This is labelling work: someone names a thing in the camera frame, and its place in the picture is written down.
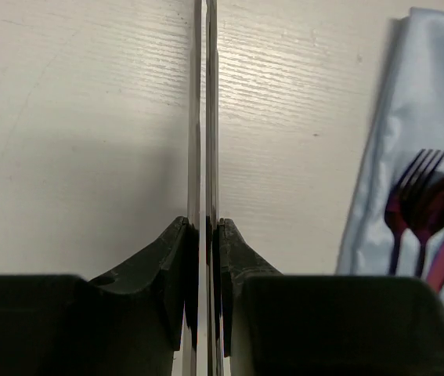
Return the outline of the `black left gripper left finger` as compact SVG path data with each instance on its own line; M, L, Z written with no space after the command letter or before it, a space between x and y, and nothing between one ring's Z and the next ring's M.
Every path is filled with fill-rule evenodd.
M198 268L199 231L178 216L156 240L89 283L130 298L151 293L171 347L178 350L183 322L197 336Z

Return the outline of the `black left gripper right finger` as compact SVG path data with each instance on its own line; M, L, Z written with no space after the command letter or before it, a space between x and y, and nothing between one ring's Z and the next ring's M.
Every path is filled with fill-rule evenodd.
M281 275L281 272L250 247L232 219L220 219L215 234L220 255L220 295L223 319L223 355L231 356L233 306L250 275Z

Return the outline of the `metal tongs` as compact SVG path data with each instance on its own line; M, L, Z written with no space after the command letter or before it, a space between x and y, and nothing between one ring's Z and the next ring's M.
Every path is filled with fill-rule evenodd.
M188 245L182 374L197 374L200 273L207 299L207 373L222 375L221 261L218 249L218 10L193 3L188 142Z

